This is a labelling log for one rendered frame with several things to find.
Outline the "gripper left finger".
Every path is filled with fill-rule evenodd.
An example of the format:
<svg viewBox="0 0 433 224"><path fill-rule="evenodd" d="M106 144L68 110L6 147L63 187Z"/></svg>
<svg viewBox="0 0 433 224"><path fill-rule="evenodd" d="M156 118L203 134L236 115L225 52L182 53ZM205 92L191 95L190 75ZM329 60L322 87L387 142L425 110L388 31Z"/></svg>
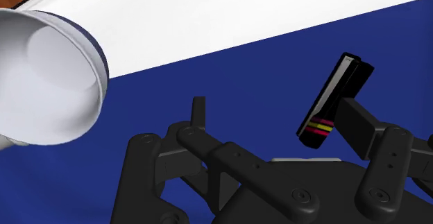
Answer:
<svg viewBox="0 0 433 224"><path fill-rule="evenodd" d="M181 178L216 215L239 187L252 191L295 224L311 224L319 197L299 181L233 142L205 131L205 97L192 103L190 121L169 126L165 137L132 137L126 149L110 224L190 224L188 215L161 198L165 182Z"/></svg>

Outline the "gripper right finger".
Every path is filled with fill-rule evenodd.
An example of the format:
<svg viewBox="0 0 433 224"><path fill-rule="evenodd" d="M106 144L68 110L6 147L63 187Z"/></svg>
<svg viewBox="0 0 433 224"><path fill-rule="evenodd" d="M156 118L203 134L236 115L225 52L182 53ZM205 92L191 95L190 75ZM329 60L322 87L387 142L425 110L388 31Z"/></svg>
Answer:
<svg viewBox="0 0 433 224"><path fill-rule="evenodd" d="M379 223L394 221L402 204L405 180L412 180L433 198L433 135L418 139L395 124L378 121L355 96L372 74L365 62L349 62L338 86L334 126L369 164L355 194L357 209Z"/></svg>

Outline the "black box with coloured stripes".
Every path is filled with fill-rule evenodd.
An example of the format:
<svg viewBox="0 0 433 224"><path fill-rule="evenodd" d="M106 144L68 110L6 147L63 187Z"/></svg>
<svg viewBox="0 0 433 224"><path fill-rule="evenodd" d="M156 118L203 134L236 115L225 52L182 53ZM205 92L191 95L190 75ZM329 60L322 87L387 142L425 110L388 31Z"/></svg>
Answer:
<svg viewBox="0 0 433 224"><path fill-rule="evenodd" d="M296 132L304 145L322 145L334 128L339 99L355 97L373 70L359 56L347 52L341 55Z"/></svg>

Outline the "white cup with blue rim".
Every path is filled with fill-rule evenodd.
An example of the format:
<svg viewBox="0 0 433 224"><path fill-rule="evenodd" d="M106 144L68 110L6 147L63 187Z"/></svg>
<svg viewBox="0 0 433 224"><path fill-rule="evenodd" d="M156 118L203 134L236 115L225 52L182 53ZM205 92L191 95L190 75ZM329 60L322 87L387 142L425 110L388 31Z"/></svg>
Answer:
<svg viewBox="0 0 433 224"><path fill-rule="evenodd" d="M51 12L0 8L0 150L83 136L108 81L105 54L83 27Z"/></svg>

